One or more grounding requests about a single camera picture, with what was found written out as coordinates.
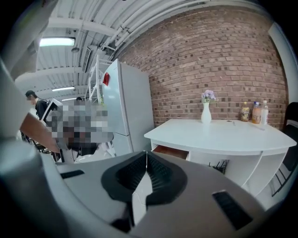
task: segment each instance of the white vase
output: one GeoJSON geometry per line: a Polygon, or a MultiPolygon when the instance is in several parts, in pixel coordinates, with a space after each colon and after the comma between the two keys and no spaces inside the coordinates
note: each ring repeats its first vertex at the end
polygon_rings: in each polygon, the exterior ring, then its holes
{"type": "Polygon", "coordinates": [[[209,102],[205,102],[203,103],[204,105],[204,109],[203,109],[203,113],[201,116],[201,121],[204,124],[209,124],[211,122],[211,113],[209,110],[209,102]]]}

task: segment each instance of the clear bottle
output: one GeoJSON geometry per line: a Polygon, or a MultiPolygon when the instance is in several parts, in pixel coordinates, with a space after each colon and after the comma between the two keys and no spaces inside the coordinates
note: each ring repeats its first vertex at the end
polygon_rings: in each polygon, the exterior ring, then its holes
{"type": "Polygon", "coordinates": [[[259,107],[259,103],[255,102],[252,109],[252,118],[251,121],[254,124],[260,124],[261,122],[261,108],[259,107]]]}
{"type": "Polygon", "coordinates": [[[244,102],[241,107],[241,120],[242,121],[248,121],[250,114],[250,109],[247,106],[247,102],[244,102]]]}
{"type": "Polygon", "coordinates": [[[267,106],[267,101],[264,100],[263,101],[263,105],[262,105],[262,112],[261,112],[261,124],[262,125],[266,125],[268,123],[268,106],[267,106]]]}

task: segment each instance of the door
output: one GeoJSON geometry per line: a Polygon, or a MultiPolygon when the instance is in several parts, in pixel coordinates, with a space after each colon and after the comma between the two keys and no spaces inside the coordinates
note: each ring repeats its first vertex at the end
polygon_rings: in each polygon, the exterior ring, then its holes
{"type": "Polygon", "coordinates": [[[102,96],[108,111],[108,127],[112,132],[121,135],[129,135],[123,86],[121,77],[121,65],[115,60],[106,70],[109,74],[108,86],[102,85],[102,96]]]}
{"type": "Polygon", "coordinates": [[[121,156],[133,152],[130,136],[123,136],[114,133],[113,145],[116,152],[116,156],[121,156]]]}

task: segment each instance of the desk drawer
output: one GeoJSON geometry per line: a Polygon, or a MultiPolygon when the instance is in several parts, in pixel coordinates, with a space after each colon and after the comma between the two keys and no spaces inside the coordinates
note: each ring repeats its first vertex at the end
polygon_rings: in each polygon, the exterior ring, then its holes
{"type": "Polygon", "coordinates": [[[173,149],[173,148],[162,146],[162,145],[158,145],[152,151],[162,153],[162,154],[168,154],[168,155],[176,156],[176,157],[181,158],[181,159],[186,159],[187,155],[188,155],[188,151],[173,149]]]}

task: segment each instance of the white ceiling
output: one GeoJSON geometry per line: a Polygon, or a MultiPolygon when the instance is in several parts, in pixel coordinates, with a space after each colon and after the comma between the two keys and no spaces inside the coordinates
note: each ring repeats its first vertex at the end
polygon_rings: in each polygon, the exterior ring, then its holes
{"type": "Polygon", "coordinates": [[[76,37],[75,45],[79,47],[78,53],[72,53],[73,46],[45,46],[39,49],[37,71],[21,75],[15,81],[18,88],[25,93],[33,90],[43,99],[56,98],[58,100],[84,96],[90,66],[94,64],[96,53],[101,59],[108,60],[113,57],[113,50],[105,46],[123,48],[133,38],[152,24],[163,19],[193,8],[212,6],[223,3],[247,3],[245,0],[205,0],[203,5],[187,5],[198,3],[201,0],[59,0],[54,9],[49,25],[43,37],[68,36],[76,37]],[[117,42],[127,31],[133,29],[133,37],[126,39],[118,47],[117,42]],[[82,71],[83,60],[87,47],[93,52],[88,63],[88,71],[82,71]],[[52,92],[53,88],[75,86],[75,90],[52,92]]]}

